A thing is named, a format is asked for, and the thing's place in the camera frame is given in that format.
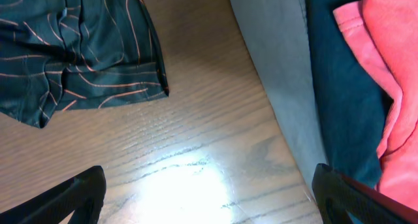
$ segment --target dark green cloth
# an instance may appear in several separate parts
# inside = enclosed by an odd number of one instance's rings
[[[387,115],[383,90],[359,65],[332,11],[357,0],[306,0],[313,87],[329,165],[374,187]]]
[[[0,111],[44,127],[56,110],[169,94],[143,0],[0,0]]]

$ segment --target gray fabric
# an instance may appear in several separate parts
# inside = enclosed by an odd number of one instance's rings
[[[255,68],[311,188],[326,163],[315,107],[304,0],[231,0]]]

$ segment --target wooden surface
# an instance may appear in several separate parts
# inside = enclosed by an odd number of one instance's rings
[[[229,0],[145,2],[170,98],[42,130],[1,115],[0,212],[101,165],[99,223],[320,223]]]

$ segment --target pink cloth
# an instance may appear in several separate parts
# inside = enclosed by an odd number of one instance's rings
[[[359,63],[394,99],[376,189],[418,210],[418,0],[363,0],[334,15]]]

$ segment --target wood grain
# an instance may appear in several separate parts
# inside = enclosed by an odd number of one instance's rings
[[[0,212],[93,165],[99,223],[321,223],[229,0],[145,0],[170,97],[57,112],[45,129],[0,116]]]

